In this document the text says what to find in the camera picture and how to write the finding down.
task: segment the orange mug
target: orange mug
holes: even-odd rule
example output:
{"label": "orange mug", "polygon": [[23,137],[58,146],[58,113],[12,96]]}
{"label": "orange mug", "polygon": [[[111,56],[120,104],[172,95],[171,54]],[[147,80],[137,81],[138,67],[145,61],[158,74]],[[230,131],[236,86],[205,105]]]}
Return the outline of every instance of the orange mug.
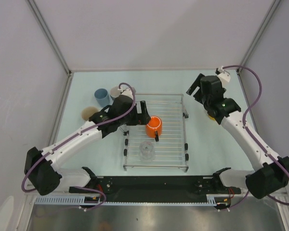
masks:
{"label": "orange mug", "polygon": [[151,116],[150,122],[145,126],[145,132],[148,137],[158,141],[158,137],[162,134],[162,120],[157,116]]}

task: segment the gray floor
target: gray floor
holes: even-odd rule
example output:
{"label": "gray floor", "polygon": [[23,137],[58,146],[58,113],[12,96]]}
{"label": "gray floor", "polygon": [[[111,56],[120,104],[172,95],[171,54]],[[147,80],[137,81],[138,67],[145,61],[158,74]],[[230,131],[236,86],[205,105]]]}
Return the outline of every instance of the gray floor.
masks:
{"label": "gray floor", "polygon": [[28,231],[282,231],[276,204],[248,198],[231,212],[191,206],[103,206],[84,213],[62,206],[35,205]]}

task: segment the rack wire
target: rack wire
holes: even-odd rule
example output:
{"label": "rack wire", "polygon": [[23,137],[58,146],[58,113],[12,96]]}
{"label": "rack wire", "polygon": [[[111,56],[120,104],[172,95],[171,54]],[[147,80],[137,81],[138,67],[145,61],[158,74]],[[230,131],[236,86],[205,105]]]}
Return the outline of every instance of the rack wire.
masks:
{"label": "rack wire", "polygon": [[[188,170],[188,145],[186,143],[185,118],[182,94],[136,94],[136,102],[144,100],[150,116],[162,120],[162,134],[159,142],[145,133],[145,126],[125,126],[125,148],[123,168],[128,167],[168,167]],[[141,160],[139,146],[149,141],[155,149],[154,160]]]}

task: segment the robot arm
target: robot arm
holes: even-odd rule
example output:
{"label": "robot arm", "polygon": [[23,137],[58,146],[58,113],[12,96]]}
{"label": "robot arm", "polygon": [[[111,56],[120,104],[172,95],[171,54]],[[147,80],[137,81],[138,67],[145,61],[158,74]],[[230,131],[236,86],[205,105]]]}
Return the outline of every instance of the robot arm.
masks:
{"label": "robot arm", "polygon": [[62,164],[87,144],[101,140],[122,125],[148,124],[150,116],[145,101],[140,102],[141,113],[137,113],[136,106],[132,107],[133,102],[131,89],[124,90],[112,105],[92,115],[89,121],[68,137],[40,151],[36,147],[30,149],[26,157],[25,174],[40,195],[47,195],[58,186],[64,188],[87,185],[93,174],[88,168],[64,170],[61,169]]}
{"label": "robot arm", "polygon": [[[208,115],[226,129],[237,141],[247,155],[255,171],[240,171],[224,168],[217,173],[224,186],[247,188],[253,196],[261,199],[288,184],[286,174],[267,155],[271,154],[289,172],[289,157],[281,158],[261,139],[248,125],[243,123],[243,113],[237,103],[230,98],[224,98],[224,85],[229,82],[230,74],[216,70],[216,76],[200,74],[193,85],[186,92],[191,95],[196,88],[199,90],[193,95],[196,101],[204,105]],[[259,146],[266,147],[265,153]]]}

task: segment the white wall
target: white wall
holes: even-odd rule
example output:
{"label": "white wall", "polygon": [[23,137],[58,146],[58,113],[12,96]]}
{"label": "white wall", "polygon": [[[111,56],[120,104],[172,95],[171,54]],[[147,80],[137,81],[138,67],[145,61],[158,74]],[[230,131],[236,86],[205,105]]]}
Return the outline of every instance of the white wall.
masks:
{"label": "white wall", "polygon": [[24,0],[0,0],[0,205],[23,199],[26,152],[47,144],[66,75]]}
{"label": "white wall", "polygon": [[239,63],[273,0],[36,0],[69,67]]}
{"label": "white wall", "polygon": [[[263,95],[253,109],[259,133],[281,156],[289,156],[289,0],[281,3],[247,65],[263,83]],[[257,81],[246,72],[242,80],[254,100]]]}

